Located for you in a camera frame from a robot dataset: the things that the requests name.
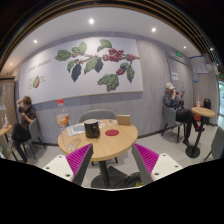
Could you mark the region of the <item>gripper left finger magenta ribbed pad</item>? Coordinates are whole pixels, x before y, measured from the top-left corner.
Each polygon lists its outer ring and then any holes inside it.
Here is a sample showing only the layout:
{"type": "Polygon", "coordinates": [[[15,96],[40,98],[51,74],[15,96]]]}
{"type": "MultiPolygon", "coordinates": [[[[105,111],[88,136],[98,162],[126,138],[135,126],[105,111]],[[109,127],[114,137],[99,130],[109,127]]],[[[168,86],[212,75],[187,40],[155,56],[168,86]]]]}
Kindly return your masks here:
{"type": "Polygon", "coordinates": [[[56,156],[44,167],[44,170],[81,185],[92,155],[93,144],[90,143],[66,156],[56,156]]]}

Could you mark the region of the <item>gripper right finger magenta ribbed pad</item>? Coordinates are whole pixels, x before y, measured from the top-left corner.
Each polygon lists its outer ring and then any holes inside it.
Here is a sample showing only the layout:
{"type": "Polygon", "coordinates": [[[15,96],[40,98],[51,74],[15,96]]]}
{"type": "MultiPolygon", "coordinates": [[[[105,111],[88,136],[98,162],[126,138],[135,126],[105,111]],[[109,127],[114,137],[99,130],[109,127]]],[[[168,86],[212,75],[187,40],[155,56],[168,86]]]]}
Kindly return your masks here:
{"type": "Polygon", "coordinates": [[[157,154],[137,143],[132,144],[132,154],[145,185],[182,169],[168,154],[157,154]]]}

